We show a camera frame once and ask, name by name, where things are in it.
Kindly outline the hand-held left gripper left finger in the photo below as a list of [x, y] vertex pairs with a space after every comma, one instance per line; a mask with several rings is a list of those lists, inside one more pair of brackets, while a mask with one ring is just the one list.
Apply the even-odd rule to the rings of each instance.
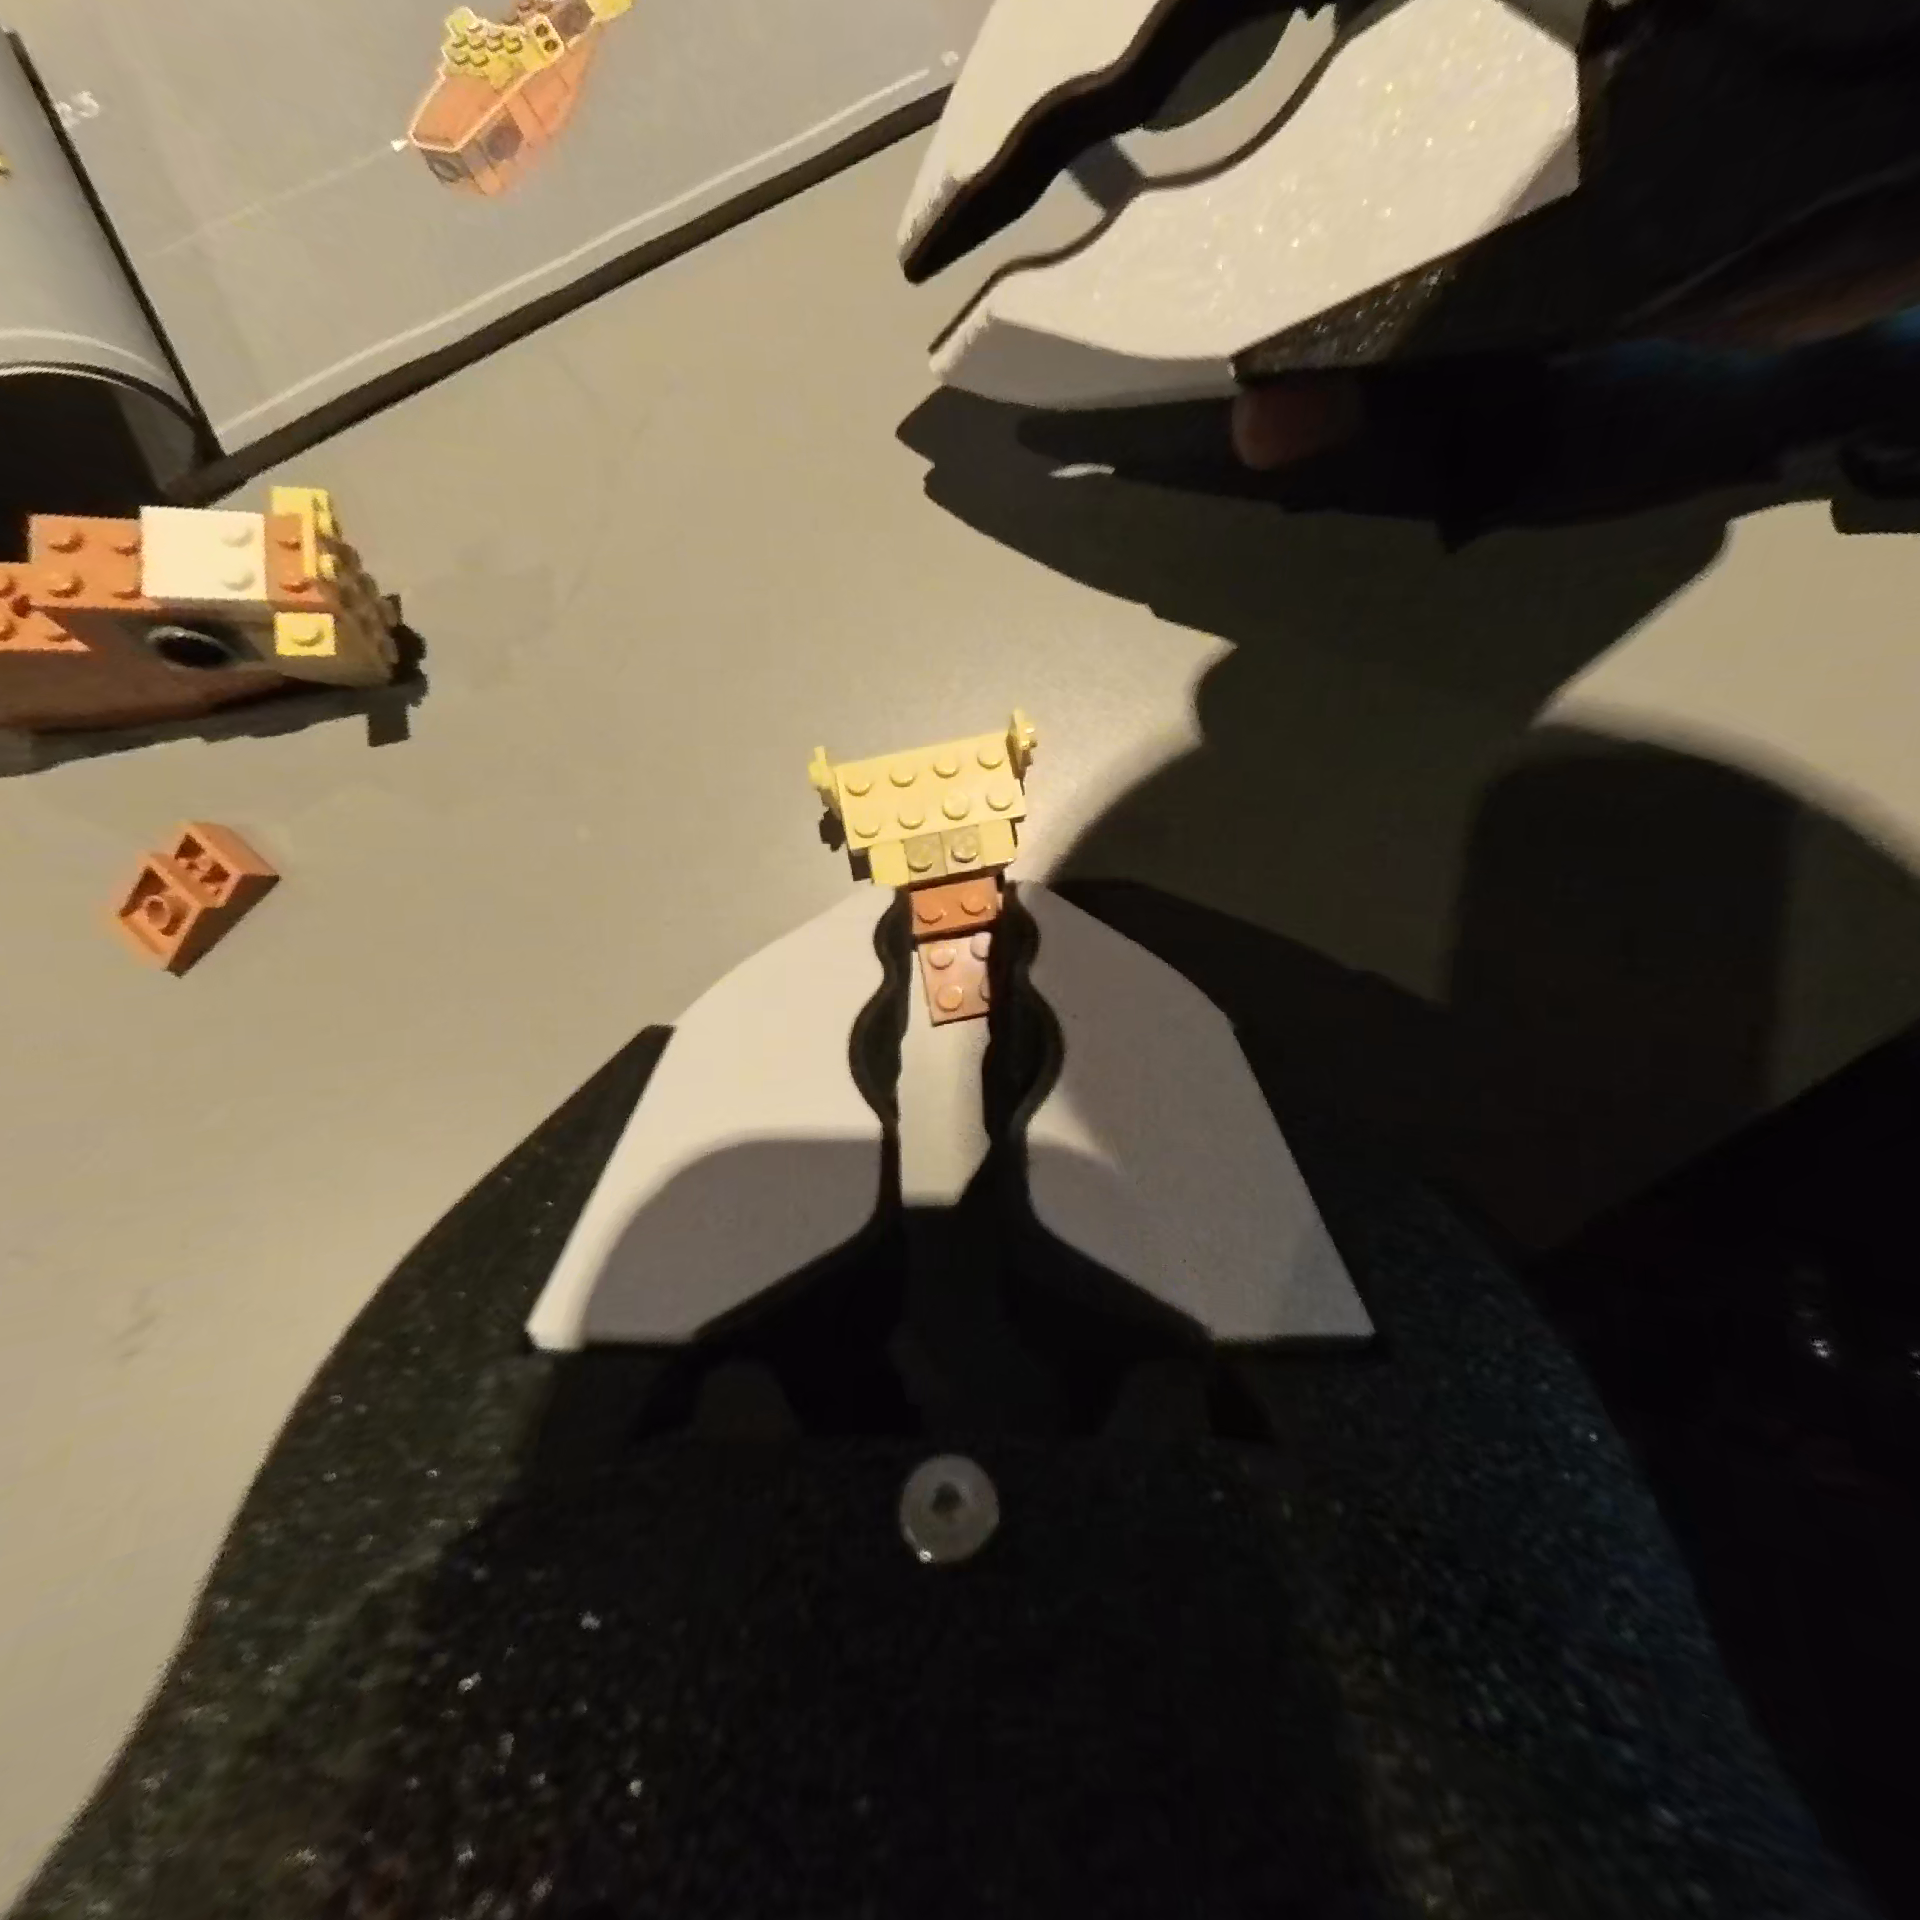
[[903, 929], [854, 892], [669, 1030], [527, 1317], [531, 1343], [683, 1343], [847, 1250], [901, 1119]]

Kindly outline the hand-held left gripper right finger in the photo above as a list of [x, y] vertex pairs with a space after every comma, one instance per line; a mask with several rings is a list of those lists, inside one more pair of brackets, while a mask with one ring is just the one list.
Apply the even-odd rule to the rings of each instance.
[[1375, 1319], [1237, 1025], [1177, 965], [1050, 883], [1010, 1015], [1040, 1015], [1022, 1097], [1050, 1238], [1210, 1340], [1369, 1340]]

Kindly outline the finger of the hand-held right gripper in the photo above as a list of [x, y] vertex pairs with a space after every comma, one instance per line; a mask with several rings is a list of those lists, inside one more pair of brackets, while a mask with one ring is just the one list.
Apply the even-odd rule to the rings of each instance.
[[901, 272], [929, 283], [1013, 230], [1056, 176], [1095, 212], [1139, 157], [1225, 157], [1310, 72], [1310, 5], [1004, 0], [989, 5], [901, 212]]
[[1277, 114], [1002, 269], [932, 338], [944, 387], [1091, 413], [1230, 396], [1251, 356], [1578, 183], [1584, 5], [1310, 5]]

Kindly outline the tan brick assembly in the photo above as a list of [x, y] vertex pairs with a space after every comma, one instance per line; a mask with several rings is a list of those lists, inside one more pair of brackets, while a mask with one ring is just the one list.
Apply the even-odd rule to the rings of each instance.
[[901, 747], [888, 758], [809, 758], [809, 787], [858, 879], [915, 892], [989, 874], [1022, 858], [1026, 777], [1040, 749], [1029, 711], [1002, 733]]

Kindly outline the brown brick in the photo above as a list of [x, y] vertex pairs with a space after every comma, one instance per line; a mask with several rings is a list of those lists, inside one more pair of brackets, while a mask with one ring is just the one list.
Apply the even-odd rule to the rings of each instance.
[[276, 883], [276, 864], [227, 825], [184, 825], [112, 906], [141, 960], [189, 976]]

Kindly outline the grey desk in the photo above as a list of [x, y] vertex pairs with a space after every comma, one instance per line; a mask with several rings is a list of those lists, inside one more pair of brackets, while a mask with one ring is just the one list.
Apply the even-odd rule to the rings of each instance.
[[[295, 1386], [641, 1025], [854, 894], [804, 758], [1040, 716], [1026, 872], [1254, 929], [1290, 1085], [1550, 1244], [1917, 1021], [1917, 530], [1759, 490], [1465, 546], [929, 393], [915, 146], [293, 472], [427, 635], [327, 716], [5, 782], [5, 1901]], [[189, 976], [184, 825], [276, 883]]]

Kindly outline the person's right hand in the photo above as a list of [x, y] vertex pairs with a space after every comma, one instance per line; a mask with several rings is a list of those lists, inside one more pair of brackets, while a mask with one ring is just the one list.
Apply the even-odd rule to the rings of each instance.
[[1290, 371], [1237, 396], [1230, 447], [1243, 468], [1269, 472], [1348, 447], [1364, 424], [1364, 413], [1364, 377]]

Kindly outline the grey instruction booklet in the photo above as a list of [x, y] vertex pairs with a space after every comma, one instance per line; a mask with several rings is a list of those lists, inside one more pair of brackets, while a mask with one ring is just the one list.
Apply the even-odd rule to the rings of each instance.
[[938, 114], [988, 5], [5, 5], [5, 377], [311, 447]]

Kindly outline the orange and tan brick model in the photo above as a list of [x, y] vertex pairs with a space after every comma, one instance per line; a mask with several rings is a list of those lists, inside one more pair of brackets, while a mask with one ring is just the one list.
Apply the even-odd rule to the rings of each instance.
[[385, 692], [421, 635], [327, 490], [270, 509], [30, 516], [0, 571], [0, 725], [114, 737], [302, 692]]

